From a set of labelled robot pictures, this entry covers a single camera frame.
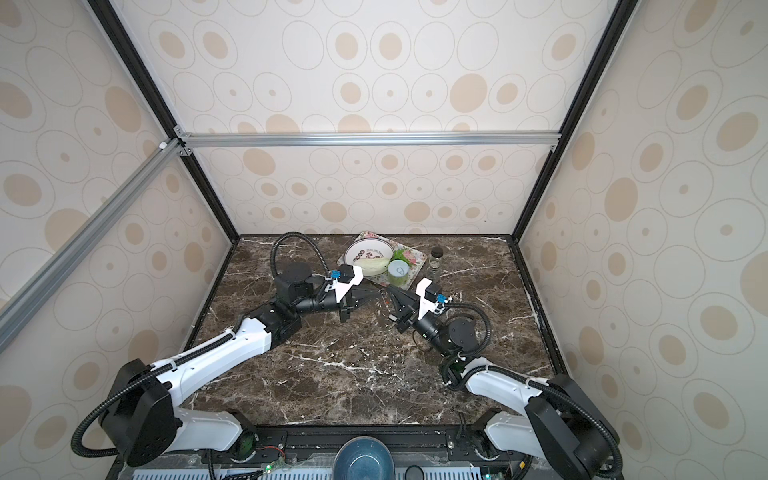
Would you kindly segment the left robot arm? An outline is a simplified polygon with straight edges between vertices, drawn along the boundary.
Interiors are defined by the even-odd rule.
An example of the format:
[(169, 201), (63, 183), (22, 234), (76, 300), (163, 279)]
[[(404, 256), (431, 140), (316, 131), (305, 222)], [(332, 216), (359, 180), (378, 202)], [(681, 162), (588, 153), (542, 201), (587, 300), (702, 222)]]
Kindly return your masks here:
[(168, 452), (226, 451), (241, 440), (245, 428), (234, 414), (193, 412), (183, 403), (220, 375), (285, 343), (301, 328), (303, 315), (335, 312), (346, 321), (372, 293), (361, 285), (359, 265), (332, 268), (322, 260), (319, 274), (307, 263), (278, 269), (278, 249), (292, 236), (281, 235), (270, 251), (272, 299), (181, 354), (153, 364), (135, 359), (123, 365), (108, 397), (74, 429), (72, 452), (82, 458), (117, 456), (136, 467)]

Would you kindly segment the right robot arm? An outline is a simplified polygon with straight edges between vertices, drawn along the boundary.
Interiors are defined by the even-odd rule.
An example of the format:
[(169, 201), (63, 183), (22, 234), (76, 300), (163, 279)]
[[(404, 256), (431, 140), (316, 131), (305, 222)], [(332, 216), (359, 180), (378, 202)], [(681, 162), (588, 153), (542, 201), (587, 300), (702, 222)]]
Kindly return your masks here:
[(413, 330), (442, 356), (439, 373), (449, 390), (503, 405), (480, 427), (491, 453), (542, 457), (563, 479), (622, 478), (618, 433), (569, 376), (526, 376), (483, 357), (491, 341), (489, 316), (443, 295), (430, 280), (414, 291), (389, 286), (386, 292), (397, 330)]

